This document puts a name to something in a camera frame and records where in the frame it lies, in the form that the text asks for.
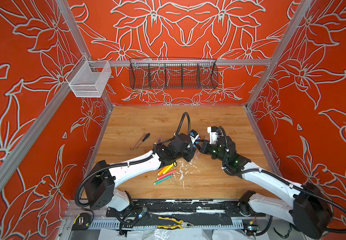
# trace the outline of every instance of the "yellow crayon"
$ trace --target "yellow crayon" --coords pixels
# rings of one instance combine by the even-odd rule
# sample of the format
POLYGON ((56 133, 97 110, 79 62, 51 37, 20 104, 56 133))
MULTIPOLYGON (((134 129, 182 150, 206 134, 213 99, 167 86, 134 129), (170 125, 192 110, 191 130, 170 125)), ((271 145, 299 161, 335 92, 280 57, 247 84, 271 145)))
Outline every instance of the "yellow crayon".
POLYGON ((165 169, 166 169, 167 167, 168 167, 168 166, 163 167, 163 168, 161 169, 161 171, 158 172, 158 175, 159 175, 159 176, 162 175, 162 173, 165 171, 165 169))
POLYGON ((173 164, 170 165, 170 166, 168 166, 168 167, 162 172, 162 174, 167 173, 172 167, 173 167, 173 164))

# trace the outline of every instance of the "wood grain surface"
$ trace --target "wood grain surface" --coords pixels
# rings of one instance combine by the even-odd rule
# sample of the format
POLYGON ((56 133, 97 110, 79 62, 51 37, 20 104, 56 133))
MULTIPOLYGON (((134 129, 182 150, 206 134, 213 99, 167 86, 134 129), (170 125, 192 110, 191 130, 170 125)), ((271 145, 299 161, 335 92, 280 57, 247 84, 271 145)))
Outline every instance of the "wood grain surface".
MULTIPOLYGON (((202 139, 208 135, 207 127, 223 126, 239 154, 270 170, 243 107, 220 106, 115 106, 95 163, 101 160, 106 160, 107 164, 122 162, 150 151, 159 135, 162 141, 173 137, 184 112, 189 113, 191 129, 202 139), (150 137, 130 151, 143 132, 149 132, 150 137)), ((180 132, 187 133, 187 119, 180 132)), ((172 168, 177 171, 174 176, 159 185, 153 184, 156 170, 134 177, 118 189, 127 190, 132 198, 238 199, 247 190, 275 197, 252 182, 228 176, 221 169, 221 161, 208 155, 197 153, 191 162, 180 159, 177 163, 172 168)))

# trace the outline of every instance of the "white wire basket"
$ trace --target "white wire basket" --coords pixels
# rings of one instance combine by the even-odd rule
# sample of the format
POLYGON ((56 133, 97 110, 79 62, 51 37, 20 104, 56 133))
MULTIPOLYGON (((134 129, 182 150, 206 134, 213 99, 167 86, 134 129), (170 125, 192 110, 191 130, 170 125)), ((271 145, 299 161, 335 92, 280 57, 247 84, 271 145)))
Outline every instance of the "white wire basket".
POLYGON ((72 92, 79 98, 101 97, 112 74, 108 61, 102 70, 101 68, 90 67, 89 62, 83 56, 65 78, 72 92))

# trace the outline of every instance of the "wire mesh basket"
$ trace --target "wire mesh basket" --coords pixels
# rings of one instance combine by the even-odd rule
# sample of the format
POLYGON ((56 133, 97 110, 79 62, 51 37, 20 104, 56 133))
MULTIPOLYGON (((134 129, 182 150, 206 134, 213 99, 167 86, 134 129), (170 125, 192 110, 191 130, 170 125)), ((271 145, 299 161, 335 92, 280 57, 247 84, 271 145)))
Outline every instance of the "wire mesh basket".
POLYGON ((112 74, 107 61, 101 69, 89 66, 89 62, 83 56, 66 77, 69 87, 76 97, 99 98, 112 74))
POLYGON ((214 89, 218 86, 215 59, 132 58, 132 89, 214 89))

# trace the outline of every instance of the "black motor housing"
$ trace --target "black motor housing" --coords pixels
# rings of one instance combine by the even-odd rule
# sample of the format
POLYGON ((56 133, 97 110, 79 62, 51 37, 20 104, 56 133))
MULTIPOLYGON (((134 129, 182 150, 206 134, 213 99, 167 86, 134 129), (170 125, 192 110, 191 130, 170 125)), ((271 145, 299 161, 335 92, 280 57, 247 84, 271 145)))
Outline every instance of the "black motor housing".
MULTIPOLYGON (((89 175, 93 172, 106 167, 106 161, 96 163, 89 175)), ((114 179, 110 171, 104 171, 99 176, 90 178, 84 185, 86 197, 88 198, 91 210, 97 210, 107 205, 113 197, 114 179)))
MULTIPOLYGON (((317 186, 308 182, 303 187, 323 197, 317 186)), ((333 218, 333 213, 325 201, 302 192, 295 198, 290 214, 298 230, 313 239, 321 238, 333 218)))
POLYGON ((195 154, 190 137, 184 133, 176 135, 168 146, 164 144, 156 145, 157 155, 160 157, 161 167, 169 166, 180 158, 187 162, 191 161, 195 154))

